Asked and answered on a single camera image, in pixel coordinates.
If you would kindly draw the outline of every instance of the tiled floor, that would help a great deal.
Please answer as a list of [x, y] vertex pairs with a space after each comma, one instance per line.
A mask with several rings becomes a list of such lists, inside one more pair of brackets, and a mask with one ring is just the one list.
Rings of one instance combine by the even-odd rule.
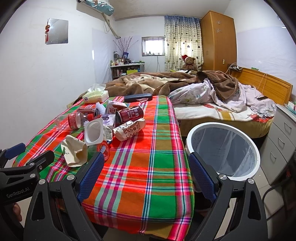
[[[268, 184], [268, 181], [261, 167], [259, 168], [258, 172], [254, 176], [254, 180], [257, 184], [261, 197], [263, 197], [263, 194], [266, 192], [266, 190], [270, 188], [270, 185]], [[25, 223], [25, 216], [28, 211], [30, 200], [31, 198], [28, 198], [19, 202], [19, 205], [21, 207], [21, 214], [23, 217], [22, 225], [24, 225]], [[229, 221], [233, 212], [234, 205], [235, 205], [235, 199], [231, 199], [229, 203], [229, 209], [226, 212], [225, 218], [219, 229], [219, 232], [217, 233], [216, 238], [225, 234], [225, 231], [227, 229], [227, 226], [229, 224]], [[281, 196], [280, 190], [272, 190], [271, 192], [269, 192], [265, 198], [266, 217], [267, 218], [270, 217], [277, 210], [279, 210], [283, 205], [284, 203], [283, 203], [283, 198]], [[284, 220], [285, 220], [285, 215], [282, 209], [275, 216], [273, 216], [270, 220], [267, 221], [269, 238], [272, 235], [276, 234], [278, 230], [280, 230], [281, 224], [283, 223]], [[104, 241], [117, 241], [117, 240], [148, 241], [148, 237], [138, 235], [138, 234], [128, 234], [126, 232], [119, 231], [116, 229], [109, 229], [104, 237]]]

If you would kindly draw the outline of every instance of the trash bag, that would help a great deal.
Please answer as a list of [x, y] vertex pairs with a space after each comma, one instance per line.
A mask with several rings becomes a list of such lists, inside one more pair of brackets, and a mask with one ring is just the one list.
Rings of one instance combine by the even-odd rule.
[[232, 131], [217, 127], [198, 130], [191, 138], [191, 145], [206, 164], [229, 177], [245, 176], [255, 167], [252, 147]]

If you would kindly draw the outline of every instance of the red can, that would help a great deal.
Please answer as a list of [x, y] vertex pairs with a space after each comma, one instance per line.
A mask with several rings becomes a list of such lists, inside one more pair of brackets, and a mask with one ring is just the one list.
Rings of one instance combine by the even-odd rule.
[[98, 144], [96, 150], [103, 153], [105, 162], [110, 157], [110, 149], [106, 141]]
[[83, 107], [80, 107], [77, 110], [77, 112], [81, 112], [84, 115], [93, 114], [94, 118], [99, 115], [99, 109], [97, 109], [97, 108], [83, 108]]
[[128, 109], [116, 111], [115, 123], [116, 127], [128, 121], [136, 121], [144, 117], [144, 111], [140, 106], [134, 106]]

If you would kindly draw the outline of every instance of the teddy bear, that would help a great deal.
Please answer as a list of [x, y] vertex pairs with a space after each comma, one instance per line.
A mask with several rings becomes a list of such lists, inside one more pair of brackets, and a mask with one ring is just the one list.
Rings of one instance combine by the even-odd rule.
[[185, 62], [185, 64], [182, 67], [182, 70], [197, 70], [195, 58], [188, 57], [187, 55], [183, 55], [182, 59]]

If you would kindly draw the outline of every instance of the plastic bottle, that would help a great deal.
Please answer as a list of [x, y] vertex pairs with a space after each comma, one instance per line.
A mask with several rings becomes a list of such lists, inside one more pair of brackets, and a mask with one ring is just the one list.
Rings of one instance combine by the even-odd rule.
[[84, 122], [92, 120], [94, 120], [93, 114], [84, 115], [81, 112], [74, 112], [71, 114], [59, 115], [55, 120], [55, 124], [60, 131], [65, 129], [76, 130], [83, 126]]

